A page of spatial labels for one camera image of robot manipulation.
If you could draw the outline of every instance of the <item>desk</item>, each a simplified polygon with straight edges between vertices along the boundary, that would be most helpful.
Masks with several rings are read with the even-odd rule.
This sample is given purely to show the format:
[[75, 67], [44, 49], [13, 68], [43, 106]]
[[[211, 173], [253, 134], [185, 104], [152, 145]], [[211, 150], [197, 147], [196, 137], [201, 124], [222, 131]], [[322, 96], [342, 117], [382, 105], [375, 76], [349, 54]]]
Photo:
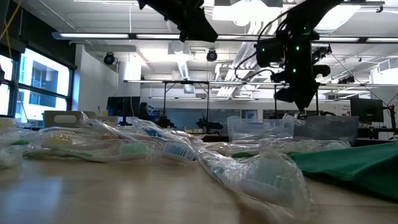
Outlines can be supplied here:
[[318, 216], [291, 220], [230, 192], [194, 162], [29, 159], [0, 170], [2, 224], [398, 223], [398, 204], [308, 180]]
[[359, 138], [372, 138], [379, 139], [379, 133], [381, 132], [391, 132], [397, 131], [393, 128], [358, 128], [358, 137]]

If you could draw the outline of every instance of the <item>window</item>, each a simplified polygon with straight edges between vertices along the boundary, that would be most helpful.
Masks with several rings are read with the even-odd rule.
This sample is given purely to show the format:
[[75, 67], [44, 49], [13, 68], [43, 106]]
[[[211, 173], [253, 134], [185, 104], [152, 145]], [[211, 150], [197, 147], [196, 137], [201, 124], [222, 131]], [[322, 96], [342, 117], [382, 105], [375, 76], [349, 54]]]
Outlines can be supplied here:
[[43, 113], [46, 110], [67, 110], [67, 101], [56, 96], [35, 93], [30, 90], [20, 89], [17, 96], [15, 118], [23, 123], [42, 127]]
[[66, 66], [29, 49], [21, 55], [19, 83], [67, 96], [69, 79]]
[[8, 105], [10, 99], [10, 87], [2, 84], [0, 86], [0, 115], [8, 115]]
[[43, 127], [44, 111], [67, 110], [71, 75], [66, 66], [26, 49], [21, 54], [17, 77], [15, 118]]
[[5, 56], [0, 55], [0, 65], [1, 69], [5, 71], [4, 79], [5, 80], [11, 80], [12, 77], [12, 68], [13, 68], [13, 62], [12, 59], [9, 59]]

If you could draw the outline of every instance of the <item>person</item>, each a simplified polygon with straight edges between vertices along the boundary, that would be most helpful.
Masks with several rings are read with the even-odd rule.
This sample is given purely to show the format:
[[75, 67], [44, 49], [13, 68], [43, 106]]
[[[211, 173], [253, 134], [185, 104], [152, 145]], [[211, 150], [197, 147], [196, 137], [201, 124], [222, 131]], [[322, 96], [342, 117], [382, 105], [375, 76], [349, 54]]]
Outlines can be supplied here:
[[138, 118], [146, 120], [146, 121], [152, 121], [152, 122], [154, 121], [152, 116], [149, 115], [149, 113], [148, 113], [148, 104], [147, 103], [142, 102], [139, 105]]

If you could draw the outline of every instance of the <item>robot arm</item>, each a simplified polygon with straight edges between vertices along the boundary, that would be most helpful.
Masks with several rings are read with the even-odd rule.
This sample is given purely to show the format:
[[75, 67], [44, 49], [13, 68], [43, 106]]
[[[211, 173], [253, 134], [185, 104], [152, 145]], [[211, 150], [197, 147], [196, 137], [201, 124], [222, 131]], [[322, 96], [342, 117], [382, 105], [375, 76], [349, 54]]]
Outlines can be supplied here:
[[[149, 5], [165, 16], [165, 20], [174, 22], [181, 31], [182, 42], [217, 40], [217, 33], [206, 20], [204, 10], [200, 8], [203, 0], [138, 1], [140, 9]], [[329, 67], [314, 65], [311, 41], [319, 39], [314, 28], [330, 9], [342, 2], [343, 0], [306, 0], [279, 16], [286, 15], [286, 18], [279, 24], [275, 38], [261, 39], [260, 35], [256, 44], [257, 64], [260, 67], [269, 67], [271, 62], [284, 60], [284, 71], [272, 74], [271, 79], [274, 82], [286, 82], [289, 87], [276, 93], [276, 99], [294, 102], [299, 110], [309, 106], [320, 85], [315, 81], [316, 76], [319, 73], [323, 76], [330, 73]]]
[[217, 33], [205, 17], [205, 10], [200, 8], [203, 0], [138, 0], [139, 8], [145, 5], [155, 9], [170, 20], [181, 31], [180, 40], [202, 40], [215, 42]]

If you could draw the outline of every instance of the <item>white wall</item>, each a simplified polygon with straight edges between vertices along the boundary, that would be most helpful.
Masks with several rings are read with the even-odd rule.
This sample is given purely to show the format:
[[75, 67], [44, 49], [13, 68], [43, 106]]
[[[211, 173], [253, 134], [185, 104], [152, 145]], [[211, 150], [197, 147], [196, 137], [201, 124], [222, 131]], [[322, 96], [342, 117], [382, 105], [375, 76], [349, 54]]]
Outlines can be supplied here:
[[[196, 88], [196, 93], [204, 93], [203, 90]], [[141, 89], [141, 101], [147, 102], [154, 108], [163, 108], [163, 99], [149, 99], [150, 96], [163, 97], [164, 89], [160, 88], [142, 88]], [[184, 94], [183, 90], [171, 89], [167, 92], [167, 97], [195, 97], [192, 94]], [[166, 99], [166, 108], [190, 108], [190, 109], [206, 109], [206, 100], [173, 100]], [[270, 101], [216, 101], [210, 100], [210, 109], [231, 109], [231, 110], [273, 110], [275, 108], [274, 100]], [[286, 103], [282, 101], [277, 102], [278, 110], [297, 110], [294, 103]], [[329, 111], [336, 113], [336, 115], [346, 114], [351, 108], [349, 102], [319, 102], [319, 110]], [[316, 110], [315, 102], [311, 103], [308, 110]]]
[[109, 96], [117, 94], [119, 75], [85, 51], [76, 46], [76, 65], [73, 92], [73, 109], [94, 111], [106, 110]]
[[[378, 72], [377, 69], [372, 70], [371, 72], [371, 80], [372, 84], [395, 84], [398, 85], [398, 68], [392, 68], [388, 70], [384, 70], [382, 72]], [[380, 98], [385, 103], [390, 103], [390, 105], [394, 105], [396, 114], [398, 113], [398, 98], [396, 94], [398, 94], [398, 87], [388, 87], [388, 88], [373, 88], [371, 89], [372, 93]], [[372, 99], [378, 100], [377, 97], [371, 95]], [[387, 128], [391, 128], [391, 116], [387, 110], [384, 110], [384, 124], [382, 126], [386, 126]], [[393, 136], [393, 133], [380, 133], [379, 139], [388, 139]]]

